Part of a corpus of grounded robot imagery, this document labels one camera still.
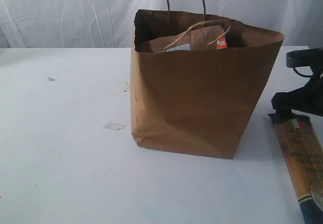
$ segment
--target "white table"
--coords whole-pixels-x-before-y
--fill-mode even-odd
[[[136,146],[128,48],[0,49],[0,223],[303,224],[267,113],[304,48],[281,49],[234,160]]]

